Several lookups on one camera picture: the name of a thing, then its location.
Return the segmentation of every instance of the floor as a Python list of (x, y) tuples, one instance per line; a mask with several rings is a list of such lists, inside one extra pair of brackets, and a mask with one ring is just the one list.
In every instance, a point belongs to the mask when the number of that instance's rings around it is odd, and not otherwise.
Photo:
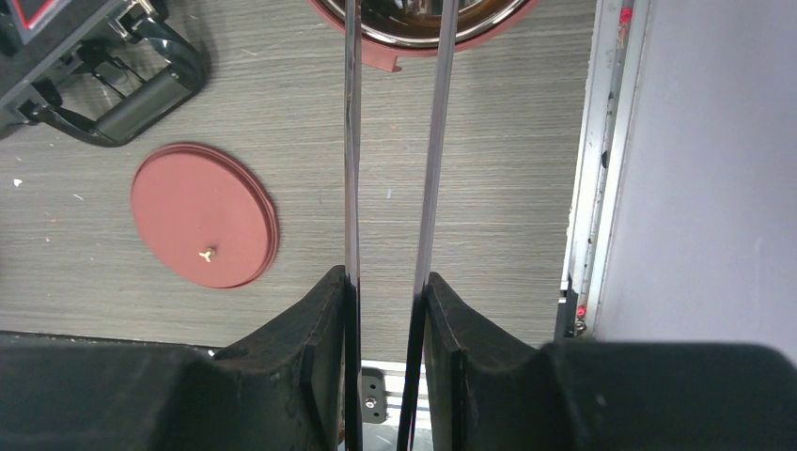
[[(433, 269), (530, 344), (553, 335), (595, 0), (543, 0), (454, 62)], [(343, 262), (343, 38), (304, 2), (183, 0), (171, 23), (210, 85), (125, 148), (40, 126), (0, 142), (0, 329), (224, 346)], [(403, 361), (434, 60), (363, 74), (363, 354)], [(95, 86), (71, 101), (106, 108)], [(217, 291), (164, 268), (129, 211), (158, 146), (223, 149), (261, 178), (281, 243), (256, 283)]]

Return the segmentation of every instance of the red lid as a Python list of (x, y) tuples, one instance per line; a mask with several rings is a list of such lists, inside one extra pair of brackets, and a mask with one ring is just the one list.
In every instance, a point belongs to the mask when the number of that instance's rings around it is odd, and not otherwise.
[(276, 257), (279, 232), (268, 195), (219, 150), (187, 143), (156, 150), (135, 174), (130, 203), (152, 254), (197, 285), (246, 285)]

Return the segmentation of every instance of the bolt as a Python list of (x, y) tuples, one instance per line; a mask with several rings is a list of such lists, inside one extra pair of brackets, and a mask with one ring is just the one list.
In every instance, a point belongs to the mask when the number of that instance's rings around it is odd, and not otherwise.
[(210, 263), (211, 262), (211, 257), (213, 257), (215, 254), (216, 254), (215, 249), (213, 249), (212, 247), (209, 247), (209, 248), (205, 249), (205, 252), (200, 252), (199, 256), (202, 257), (202, 258), (205, 258), (205, 261)]

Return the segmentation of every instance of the white wall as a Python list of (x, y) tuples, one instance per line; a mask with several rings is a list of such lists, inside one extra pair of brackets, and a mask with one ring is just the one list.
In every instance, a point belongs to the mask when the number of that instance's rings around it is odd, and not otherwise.
[(797, 362), (797, 4), (654, 0), (596, 336)]

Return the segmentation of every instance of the metal rod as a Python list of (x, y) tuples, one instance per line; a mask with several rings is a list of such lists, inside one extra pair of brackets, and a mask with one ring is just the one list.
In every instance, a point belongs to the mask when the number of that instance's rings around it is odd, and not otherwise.
[(413, 311), (410, 318), (410, 337), (407, 344), (407, 370), (404, 376), (404, 395), (398, 420), (397, 450), (412, 449), (415, 411), (418, 403), (418, 381), (423, 359), (423, 333), (426, 323), (426, 295), (431, 272), (431, 250), (434, 243), (434, 219), (437, 212), (437, 193), (443, 165), (443, 138), (448, 112), (448, 91), (454, 64), (454, 44), (457, 36), (459, 4), (457, 0), (444, 0), (443, 19), (440, 26), (440, 43), (437, 48), (437, 71), (434, 75), (434, 93), (431, 104), (429, 151), (426, 162), (423, 212), (421, 213), (418, 259), (415, 263)]
[(102, 83), (103, 86), (105, 86), (105, 87), (111, 89), (112, 91), (114, 91), (114, 93), (120, 99), (125, 100), (125, 95), (122, 94), (122, 92), (120, 90), (118, 90), (116, 86), (113, 86), (110, 83), (108, 83), (108, 81), (105, 80), (105, 77), (103, 77), (102, 75), (99, 75), (97, 72), (94, 72), (94, 71), (91, 72), (91, 76), (94, 77), (98, 82)]
[(114, 56), (111, 58), (111, 62), (117, 67), (117, 69), (125, 70), (131, 73), (135, 77), (135, 79), (138, 80), (138, 83), (143, 85), (144, 83), (147, 82), (147, 80), (144, 80), (144, 77), (139, 75), (138, 72), (136, 72), (135, 70), (133, 70), (133, 68), (128, 66), (127, 63), (125, 63), (124, 60), (122, 60), (122, 58)]
[(360, 0), (346, 0), (344, 60), (344, 168), (346, 209), (346, 321), (344, 421), (346, 449), (363, 449), (360, 349), (360, 231), (357, 214), (360, 170), (360, 95), (362, 84), (362, 25)]

